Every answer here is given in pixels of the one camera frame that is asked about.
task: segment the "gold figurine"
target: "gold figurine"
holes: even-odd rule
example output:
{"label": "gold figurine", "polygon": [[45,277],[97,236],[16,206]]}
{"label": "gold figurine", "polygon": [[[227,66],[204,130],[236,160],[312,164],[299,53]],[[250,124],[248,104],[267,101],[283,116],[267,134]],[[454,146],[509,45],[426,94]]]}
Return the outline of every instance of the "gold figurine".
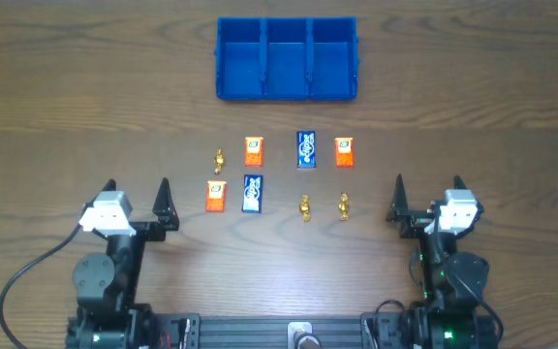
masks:
{"label": "gold figurine", "polygon": [[341,202],[339,202],[339,211],[341,212],[341,221],[348,220],[348,194],[341,193]]}
{"label": "gold figurine", "polygon": [[309,222],[309,220],[311,219],[311,214],[309,214],[309,195],[302,196],[302,202],[300,202],[298,210],[300,211],[300,213],[302,213],[302,220],[304,222]]}
{"label": "gold figurine", "polygon": [[217,149],[217,156],[214,157],[214,164],[217,168],[214,170],[214,174],[218,175],[221,173],[221,169],[225,166],[225,157],[223,156],[223,149]]}

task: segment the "wooden table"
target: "wooden table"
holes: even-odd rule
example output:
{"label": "wooden table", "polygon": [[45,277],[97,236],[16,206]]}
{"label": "wooden table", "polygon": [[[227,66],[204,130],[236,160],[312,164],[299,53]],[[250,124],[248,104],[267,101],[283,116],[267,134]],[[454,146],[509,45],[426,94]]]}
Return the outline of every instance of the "wooden table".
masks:
{"label": "wooden table", "polygon": [[[356,100],[218,100],[217,16],[356,16]],[[295,168],[301,129],[318,132],[315,171]],[[264,136],[262,169],[244,169],[245,136]],[[334,167],[335,137],[355,138],[353,170]],[[208,214],[218,146],[228,206]],[[261,215],[240,212],[245,173],[264,175]],[[107,179],[147,219],[165,176],[181,230],[148,244],[138,292],[159,312],[356,315],[416,301],[417,243],[384,221],[398,173],[418,208],[463,176],[485,215],[459,247],[490,263],[501,346],[558,346],[558,1],[0,1],[0,291]],[[73,269],[104,249],[80,234],[17,282],[5,309],[26,345],[62,346]]]}

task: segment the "blue plastic bin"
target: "blue plastic bin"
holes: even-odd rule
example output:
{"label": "blue plastic bin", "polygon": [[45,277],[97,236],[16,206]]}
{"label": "blue plastic bin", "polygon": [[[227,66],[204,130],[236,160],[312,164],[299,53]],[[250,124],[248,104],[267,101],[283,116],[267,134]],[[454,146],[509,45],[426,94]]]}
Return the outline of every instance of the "blue plastic bin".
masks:
{"label": "blue plastic bin", "polygon": [[357,20],[231,18],[217,21],[217,96],[223,100],[352,100]]}

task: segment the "wooden tabletop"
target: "wooden tabletop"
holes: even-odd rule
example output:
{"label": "wooden tabletop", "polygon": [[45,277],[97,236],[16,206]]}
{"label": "wooden tabletop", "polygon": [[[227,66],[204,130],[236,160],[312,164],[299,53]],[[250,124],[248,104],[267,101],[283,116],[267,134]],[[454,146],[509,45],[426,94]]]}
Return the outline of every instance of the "wooden tabletop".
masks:
{"label": "wooden tabletop", "polygon": [[[217,16],[356,16],[356,100],[218,100]],[[302,129],[318,132],[315,171],[295,168]],[[264,137],[261,169],[243,167],[246,136]],[[334,167],[335,137],[355,139],[352,170]],[[260,215],[240,212],[246,173],[264,175]],[[181,229],[147,245],[139,302],[201,315],[408,304],[422,298],[408,273],[417,242],[384,221],[399,173],[416,208],[462,175],[485,214],[459,248],[490,263],[501,346],[558,346],[558,1],[0,1],[0,291],[110,177],[148,219],[165,176]],[[226,212],[205,213],[216,178]],[[19,279],[5,313],[26,345],[63,346],[74,267],[104,250],[79,234]]]}

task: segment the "tic tac label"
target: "tic tac label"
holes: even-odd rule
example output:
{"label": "tic tac label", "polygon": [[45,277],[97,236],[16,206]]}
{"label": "tic tac label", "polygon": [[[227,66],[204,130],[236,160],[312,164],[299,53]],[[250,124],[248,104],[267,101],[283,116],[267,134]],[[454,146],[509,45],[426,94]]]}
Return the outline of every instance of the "tic tac label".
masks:
{"label": "tic tac label", "polygon": [[242,198],[242,211],[247,213],[262,212],[262,189],[264,177],[257,174],[244,176],[244,196]]}
{"label": "tic tac label", "polygon": [[244,166],[261,167],[264,164],[264,138],[246,137],[244,139]]}
{"label": "tic tac label", "polygon": [[337,167],[353,167],[355,165],[355,153],[352,138],[335,139],[335,164]]}
{"label": "tic tac label", "polygon": [[298,131],[298,167],[316,167],[316,132]]}
{"label": "tic tac label", "polygon": [[205,196],[205,210],[223,212],[225,210],[225,194],[227,183],[223,180],[209,180]]}

